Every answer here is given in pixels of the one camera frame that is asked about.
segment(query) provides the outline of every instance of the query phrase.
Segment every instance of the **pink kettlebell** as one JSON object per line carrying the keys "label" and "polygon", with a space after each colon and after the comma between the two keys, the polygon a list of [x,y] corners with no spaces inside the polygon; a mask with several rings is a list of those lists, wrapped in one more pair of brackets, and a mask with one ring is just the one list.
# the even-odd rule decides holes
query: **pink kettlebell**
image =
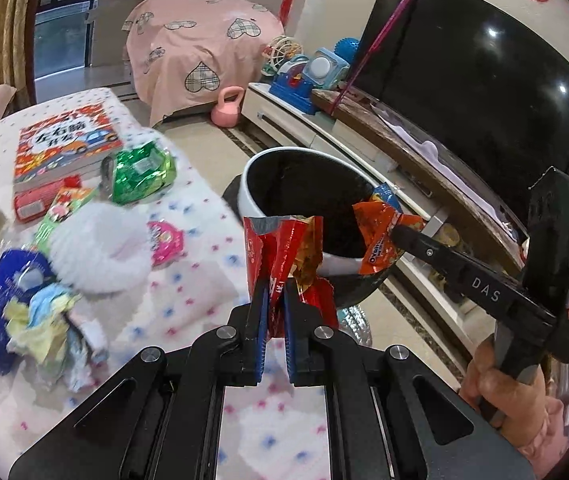
{"label": "pink kettlebell", "polygon": [[[233,101],[225,102],[224,98],[229,94],[238,94]],[[244,97],[242,86],[229,86],[220,91],[218,104],[211,112],[211,120],[216,126],[221,128],[233,128],[240,120],[240,103]]]}

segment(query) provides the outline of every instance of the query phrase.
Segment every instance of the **trash bin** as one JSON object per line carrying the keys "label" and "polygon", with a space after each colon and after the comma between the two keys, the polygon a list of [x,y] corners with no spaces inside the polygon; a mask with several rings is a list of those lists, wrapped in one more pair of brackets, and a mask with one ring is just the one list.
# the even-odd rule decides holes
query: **trash bin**
{"label": "trash bin", "polygon": [[374,183],[339,158],[307,148],[272,148],[248,161],[240,180],[241,217],[324,217],[323,262],[318,274],[335,292],[335,306],[365,300],[391,269],[358,274],[366,246],[353,204],[371,197]]}

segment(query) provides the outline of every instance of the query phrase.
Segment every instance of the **metal screw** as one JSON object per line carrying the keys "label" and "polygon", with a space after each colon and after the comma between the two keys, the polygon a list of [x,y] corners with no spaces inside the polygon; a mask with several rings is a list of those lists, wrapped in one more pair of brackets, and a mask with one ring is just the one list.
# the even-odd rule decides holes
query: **metal screw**
{"label": "metal screw", "polygon": [[409,356],[408,348],[404,345],[393,345],[389,348],[391,357],[399,361],[404,361]]}
{"label": "metal screw", "polygon": [[328,326],[319,326],[313,331],[315,337],[319,339],[331,339],[333,337],[333,329]]}
{"label": "metal screw", "polygon": [[142,353],[140,354],[140,359],[142,359],[145,363],[154,363],[158,359],[162,352],[159,348],[155,348],[154,346],[150,346],[149,348],[145,348]]}
{"label": "metal screw", "polygon": [[238,331],[232,326],[225,325],[221,326],[215,333],[220,339],[231,339],[236,336]]}

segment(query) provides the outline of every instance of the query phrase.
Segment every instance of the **blue spiky ball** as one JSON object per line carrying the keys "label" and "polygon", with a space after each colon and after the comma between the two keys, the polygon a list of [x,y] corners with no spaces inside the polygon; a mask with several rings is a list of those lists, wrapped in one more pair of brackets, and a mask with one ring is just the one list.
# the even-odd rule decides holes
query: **blue spiky ball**
{"label": "blue spiky ball", "polygon": [[358,52],[358,47],[360,46],[360,40],[356,38],[343,38],[335,44],[333,51],[337,56],[340,56],[347,63],[353,63],[355,59],[355,53]]}

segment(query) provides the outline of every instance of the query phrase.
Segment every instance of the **heart pattern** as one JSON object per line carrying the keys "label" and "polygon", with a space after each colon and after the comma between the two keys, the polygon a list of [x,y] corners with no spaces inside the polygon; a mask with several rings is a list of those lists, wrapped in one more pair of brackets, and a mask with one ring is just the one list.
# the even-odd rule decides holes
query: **heart pattern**
{"label": "heart pattern", "polygon": [[213,92],[220,86],[220,78],[202,61],[194,68],[184,80],[184,88],[189,92],[196,93],[202,90],[209,90]]}
{"label": "heart pattern", "polygon": [[227,30],[227,36],[231,38],[231,40],[237,40],[237,38],[241,38],[245,34],[252,38],[256,38],[261,33],[262,30],[258,27],[256,22],[244,20],[242,18],[236,18],[236,20],[231,23],[229,30]]}
{"label": "heart pattern", "polygon": [[138,34],[144,34],[144,29],[152,18],[155,18],[155,14],[153,14],[153,12],[143,12],[140,15],[138,21],[136,22],[138,24]]}
{"label": "heart pattern", "polygon": [[178,30],[179,28],[194,28],[196,25],[196,22],[192,22],[190,20],[181,20],[178,22],[167,23],[167,25],[165,25],[165,28],[168,28],[168,30]]}
{"label": "heart pattern", "polygon": [[149,54],[149,56],[147,57],[147,59],[144,61],[145,66],[147,67],[147,69],[145,70],[145,74],[148,74],[149,71],[151,70],[151,65],[153,64],[153,62],[155,60],[160,59],[162,56],[164,56],[167,53],[167,51],[162,48],[161,46],[153,49],[151,51],[151,53]]}

